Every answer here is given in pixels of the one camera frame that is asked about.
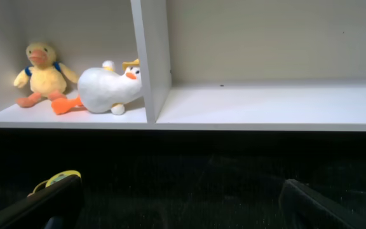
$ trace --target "white plush body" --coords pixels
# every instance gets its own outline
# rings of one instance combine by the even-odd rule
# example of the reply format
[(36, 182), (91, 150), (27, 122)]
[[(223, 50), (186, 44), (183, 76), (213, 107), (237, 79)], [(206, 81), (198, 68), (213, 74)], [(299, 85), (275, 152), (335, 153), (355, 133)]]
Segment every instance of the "white plush body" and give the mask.
[(94, 67), (82, 73), (78, 81), (81, 102), (87, 110), (103, 113), (115, 104), (126, 104), (142, 96), (140, 77), (132, 80), (125, 75)]

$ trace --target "orange beak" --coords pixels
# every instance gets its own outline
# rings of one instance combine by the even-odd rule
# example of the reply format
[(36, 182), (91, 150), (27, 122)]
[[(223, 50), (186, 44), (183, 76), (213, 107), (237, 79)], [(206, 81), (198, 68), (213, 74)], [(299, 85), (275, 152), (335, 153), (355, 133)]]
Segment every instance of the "orange beak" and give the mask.
[(42, 50), (33, 50), (29, 55), (29, 60), (36, 64), (43, 64), (48, 58), (47, 54)]
[(135, 74), (133, 74), (133, 73), (126, 73), (125, 75), (126, 75), (126, 77), (128, 77), (128, 78), (130, 78), (132, 80), (136, 80), (137, 79), (137, 76)]

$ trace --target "yellow duck plush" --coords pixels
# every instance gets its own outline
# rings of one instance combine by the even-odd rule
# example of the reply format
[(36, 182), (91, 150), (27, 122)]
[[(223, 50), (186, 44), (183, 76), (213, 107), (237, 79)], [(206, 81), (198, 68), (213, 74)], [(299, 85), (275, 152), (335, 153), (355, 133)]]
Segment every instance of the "yellow duck plush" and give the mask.
[(30, 78), (30, 89), (33, 94), (17, 99), (17, 104), (23, 108), (29, 108), (41, 97), (47, 97), (51, 101), (66, 98), (63, 92), (67, 83), (63, 75), (73, 83), (77, 83), (78, 77), (68, 67), (56, 62), (55, 50), (45, 43), (33, 43), (26, 48), (26, 55), (32, 66), (20, 72), (13, 85), (22, 88)]

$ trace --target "goose plush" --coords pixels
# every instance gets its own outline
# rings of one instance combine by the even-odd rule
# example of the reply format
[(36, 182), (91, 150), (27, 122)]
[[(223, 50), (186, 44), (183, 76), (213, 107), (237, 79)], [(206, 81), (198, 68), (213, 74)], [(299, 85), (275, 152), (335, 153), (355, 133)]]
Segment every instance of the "goose plush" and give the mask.
[(92, 113), (110, 111), (114, 115), (125, 112), (127, 104), (142, 96), (139, 60), (123, 63), (123, 75), (115, 73), (114, 63), (105, 61), (102, 67), (87, 69), (78, 81), (76, 99), (59, 98), (51, 103), (53, 111), (61, 115), (76, 106), (84, 106)]
[(33, 94), (17, 99), (17, 104), (29, 108), (42, 97), (51, 101), (66, 98), (63, 92), (67, 84), (63, 75), (73, 83), (77, 83), (78, 77), (64, 64), (56, 62), (56, 51), (46, 43), (32, 43), (26, 48), (26, 55), (32, 66), (20, 72), (13, 85), (22, 88), (30, 79)]

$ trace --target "duck's belly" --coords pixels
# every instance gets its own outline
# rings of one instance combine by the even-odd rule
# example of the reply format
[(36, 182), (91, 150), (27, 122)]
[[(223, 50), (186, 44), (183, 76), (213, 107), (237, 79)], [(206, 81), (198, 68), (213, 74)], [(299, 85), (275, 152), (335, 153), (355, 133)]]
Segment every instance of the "duck's belly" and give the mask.
[(78, 91), (84, 107), (94, 113), (106, 112), (114, 104), (132, 100), (132, 91), (122, 76), (101, 68), (86, 70), (78, 81)]
[(33, 92), (40, 92), (43, 97), (58, 90), (63, 93), (67, 83), (62, 74), (56, 69), (46, 69), (44, 71), (33, 71), (30, 77), (30, 89)]

